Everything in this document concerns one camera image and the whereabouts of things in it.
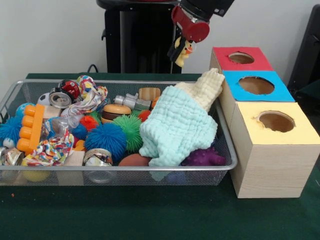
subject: red ball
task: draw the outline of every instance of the red ball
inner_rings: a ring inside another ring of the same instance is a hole
[[[141,122],[145,122],[148,119],[150,114],[151,114],[151,111],[144,110],[144,111],[140,112],[140,114],[138,115],[138,118],[141,119]]]
[[[92,116],[84,116],[83,118],[81,118],[80,123],[86,128],[88,132],[99,126],[99,123]]]
[[[141,156],[139,153],[132,154],[125,157],[120,163],[119,167],[143,167],[149,166],[151,158],[146,156]]]

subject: plastic bottle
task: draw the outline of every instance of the plastic bottle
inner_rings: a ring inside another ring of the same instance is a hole
[[[64,117],[53,117],[48,119],[44,125],[46,130],[49,132],[48,138],[52,137],[62,137],[66,129],[70,132],[72,129],[75,129],[80,122],[80,119],[83,117],[83,114],[76,116],[69,116],[67,118]]]

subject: metal basket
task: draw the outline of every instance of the metal basket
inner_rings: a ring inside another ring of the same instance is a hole
[[[1,122],[14,116],[23,103],[36,103],[39,96],[56,87],[61,80],[28,79],[11,86],[0,103]],[[116,95],[135,94],[143,87],[156,87],[163,91],[175,81],[123,81],[97,80],[97,85],[108,89],[108,98]],[[226,158],[225,166],[177,167],[88,167],[88,166],[0,166],[2,186],[164,186],[164,185],[213,185],[217,186],[228,170],[237,165],[237,155],[218,100],[209,114],[218,123],[215,148]],[[154,174],[166,175],[161,181]]]

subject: brown ball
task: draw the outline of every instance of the brown ball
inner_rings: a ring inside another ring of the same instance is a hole
[[[144,167],[149,166],[151,157],[141,156],[139,153],[125,157],[119,167]]]

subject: red box top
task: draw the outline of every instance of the red box top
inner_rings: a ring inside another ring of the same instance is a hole
[[[213,47],[223,71],[274,71],[259,47]]]

